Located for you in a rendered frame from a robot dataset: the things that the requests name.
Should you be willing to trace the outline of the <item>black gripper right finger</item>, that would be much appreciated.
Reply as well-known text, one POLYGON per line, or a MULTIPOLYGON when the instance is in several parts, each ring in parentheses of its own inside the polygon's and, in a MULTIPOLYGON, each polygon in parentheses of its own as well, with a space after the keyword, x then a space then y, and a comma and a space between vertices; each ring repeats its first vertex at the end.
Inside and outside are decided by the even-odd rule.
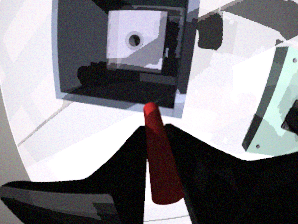
POLYGON ((298 151, 243 160, 164 125, 192 224, 239 224, 259 194, 298 179, 298 151))

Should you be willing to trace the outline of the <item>red peg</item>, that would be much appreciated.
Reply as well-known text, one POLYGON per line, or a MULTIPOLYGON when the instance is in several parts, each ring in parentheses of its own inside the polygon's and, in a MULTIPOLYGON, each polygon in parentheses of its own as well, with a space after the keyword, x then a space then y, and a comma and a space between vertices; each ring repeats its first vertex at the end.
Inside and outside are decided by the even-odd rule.
POLYGON ((144 116, 150 200, 153 204, 170 205, 185 196, 176 168, 172 148, 162 123, 157 104, 146 103, 144 116))

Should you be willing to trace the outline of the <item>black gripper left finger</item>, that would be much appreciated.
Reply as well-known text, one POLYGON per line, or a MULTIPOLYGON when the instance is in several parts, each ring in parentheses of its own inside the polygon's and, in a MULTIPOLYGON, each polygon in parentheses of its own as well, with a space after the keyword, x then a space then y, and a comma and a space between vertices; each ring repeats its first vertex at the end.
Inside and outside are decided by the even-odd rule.
POLYGON ((80 180, 9 181, 0 198, 23 224, 144 224, 145 125, 92 175, 80 180))

